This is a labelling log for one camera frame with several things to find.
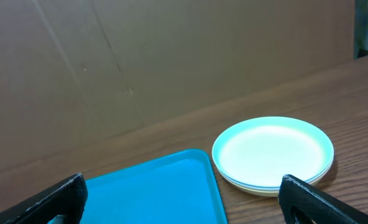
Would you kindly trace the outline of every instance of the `blue plastic tray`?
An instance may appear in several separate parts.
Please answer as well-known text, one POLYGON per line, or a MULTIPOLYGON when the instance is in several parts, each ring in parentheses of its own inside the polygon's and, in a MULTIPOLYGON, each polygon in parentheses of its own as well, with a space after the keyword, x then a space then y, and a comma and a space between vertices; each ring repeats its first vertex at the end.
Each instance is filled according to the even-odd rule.
POLYGON ((208 155, 177 152, 87 181, 80 223, 227 223, 208 155))

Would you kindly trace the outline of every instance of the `stack of plates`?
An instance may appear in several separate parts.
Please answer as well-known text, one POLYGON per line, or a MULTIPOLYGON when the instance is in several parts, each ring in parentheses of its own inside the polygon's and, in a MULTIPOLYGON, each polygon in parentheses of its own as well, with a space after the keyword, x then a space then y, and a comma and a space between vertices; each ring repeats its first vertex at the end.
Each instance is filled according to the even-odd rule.
POLYGON ((318 183, 332 166, 334 149, 328 136, 312 124, 263 117, 225 130, 213 145, 212 157, 221 175, 234 186, 276 197, 285 174, 318 183))

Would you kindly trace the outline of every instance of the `teal object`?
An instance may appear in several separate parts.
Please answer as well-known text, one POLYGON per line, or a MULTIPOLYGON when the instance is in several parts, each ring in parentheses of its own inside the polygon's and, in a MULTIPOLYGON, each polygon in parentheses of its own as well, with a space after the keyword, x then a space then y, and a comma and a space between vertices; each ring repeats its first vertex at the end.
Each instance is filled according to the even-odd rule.
POLYGON ((316 126, 271 116, 226 129, 215 141, 212 156, 219 172, 231 183, 277 193, 285 174, 317 182, 332 166, 334 148, 316 126))
POLYGON ((210 159, 187 149, 87 180, 81 224, 227 223, 210 159))

